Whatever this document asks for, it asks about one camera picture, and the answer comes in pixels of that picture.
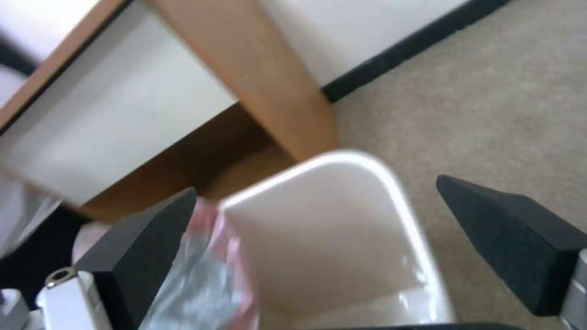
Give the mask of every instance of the carpet floor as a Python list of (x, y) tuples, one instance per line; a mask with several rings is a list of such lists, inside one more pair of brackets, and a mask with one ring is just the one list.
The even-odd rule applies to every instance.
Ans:
[(460, 321), (558, 328), (476, 253), (434, 181), (525, 194), (587, 231), (586, 17), (584, 0), (513, 1), (336, 104), (343, 146), (402, 180)]

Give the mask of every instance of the clear plastic bag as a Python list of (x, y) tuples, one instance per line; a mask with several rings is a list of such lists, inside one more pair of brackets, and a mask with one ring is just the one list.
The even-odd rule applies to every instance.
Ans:
[(217, 205), (198, 198), (171, 270), (141, 330), (256, 330), (257, 284), (241, 239)]

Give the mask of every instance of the black foam pad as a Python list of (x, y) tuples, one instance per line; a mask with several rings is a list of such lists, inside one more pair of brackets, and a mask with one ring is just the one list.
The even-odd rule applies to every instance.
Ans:
[(587, 235), (526, 196), (450, 176), (439, 176), (436, 187), (518, 299), (534, 315), (558, 315)]
[(121, 218), (76, 262), (94, 275), (113, 329), (138, 329), (177, 255), (195, 206), (186, 189)]

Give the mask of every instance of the wooden desk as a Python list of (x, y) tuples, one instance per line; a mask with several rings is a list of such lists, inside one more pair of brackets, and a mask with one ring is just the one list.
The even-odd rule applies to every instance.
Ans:
[[(145, 31), (145, 26), (152, 31)], [(177, 41), (157, 49), (161, 39), (149, 39), (154, 33)], [(173, 45), (180, 46), (169, 52)], [(144, 47), (137, 55), (141, 57), (134, 61), (124, 58), (139, 47)], [(195, 63), (191, 70), (173, 66), (182, 48), (195, 52), (191, 53)], [(179, 80), (164, 80), (169, 79), (168, 70), (152, 74), (161, 62), (177, 70), (173, 77)], [(125, 70), (137, 67), (140, 70), (129, 78), (133, 85), (126, 80)], [(190, 79), (198, 68), (204, 68), (199, 74), (206, 79), (194, 83)], [(137, 79), (136, 74), (147, 77)], [(142, 87), (146, 81), (153, 84), (145, 92)], [(183, 90), (180, 105), (172, 97), (161, 100), (177, 90)], [(201, 97), (189, 99), (203, 90)], [(151, 108), (160, 117), (145, 121), (139, 116), (127, 132), (120, 129), (124, 126), (120, 122), (115, 124), (132, 109), (140, 115), (146, 113), (144, 109), (153, 102), (161, 102)], [(112, 107), (118, 109), (116, 114)], [(14, 121), (20, 113), (22, 117)], [(167, 130), (145, 126), (156, 127), (159, 118), (160, 126), (169, 127)], [(169, 118), (175, 122), (165, 126)], [(83, 129), (77, 119), (85, 123)], [(6, 128), (11, 123), (1, 137), (0, 151), (7, 166), (75, 204), (85, 204), (83, 209), (91, 216), (108, 219), (138, 210), (185, 185), (219, 197), (338, 146), (330, 104), (252, 0), (230, 4), (101, 0), (2, 109), (0, 124)], [(51, 131), (48, 127), (60, 129)], [(112, 127), (119, 128), (115, 137), (108, 132)], [(169, 136), (159, 139), (156, 146), (143, 142), (145, 137), (165, 134)], [(134, 152), (145, 149), (149, 151)], [(269, 163), (276, 165), (257, 171), (259, 164)], [(252, 164), (245, 166), (251, 169), (243, 170), (242, 164)], [(112, 173), (106, 179), (92, 185), (94, 177), (108, 171)], [(233, 188), (215, 185), (214, 178), (227, 177), (234, 179), (224, 179), (226, 184), (221, 186)]]

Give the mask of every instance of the white plastic part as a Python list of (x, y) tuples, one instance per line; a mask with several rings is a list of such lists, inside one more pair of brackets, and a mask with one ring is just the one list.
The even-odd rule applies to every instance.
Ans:
[(43, 288), (36, 298), (46, 330), (112, 330), (106, 310), (89, 272), (51, 289)]
[(257, 274), (261, 330), (454, 321), (398, 179), (368, 154), (323, 154), (221, 208)]
[(21, 330), (29, 319), (29, 308), (20, 291), (2, 289), (0, 301), (0, 329)]

